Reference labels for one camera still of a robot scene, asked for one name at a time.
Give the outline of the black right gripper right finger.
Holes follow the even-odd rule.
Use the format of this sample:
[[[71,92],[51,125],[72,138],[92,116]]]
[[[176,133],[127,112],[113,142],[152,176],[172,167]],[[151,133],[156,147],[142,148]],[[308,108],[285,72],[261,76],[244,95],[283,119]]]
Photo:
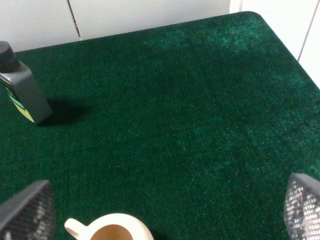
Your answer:
[[[320,182],[304,173],[292,173],[285,194],[283,219],[291,240],[320,238]]]

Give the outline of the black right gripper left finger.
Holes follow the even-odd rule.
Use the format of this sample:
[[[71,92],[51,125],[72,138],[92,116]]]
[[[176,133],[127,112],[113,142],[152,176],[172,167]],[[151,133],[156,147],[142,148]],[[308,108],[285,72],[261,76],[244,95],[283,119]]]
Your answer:
[[[0,206],[2,240],[52,240],[56,206],[49,180],[36,180]]]

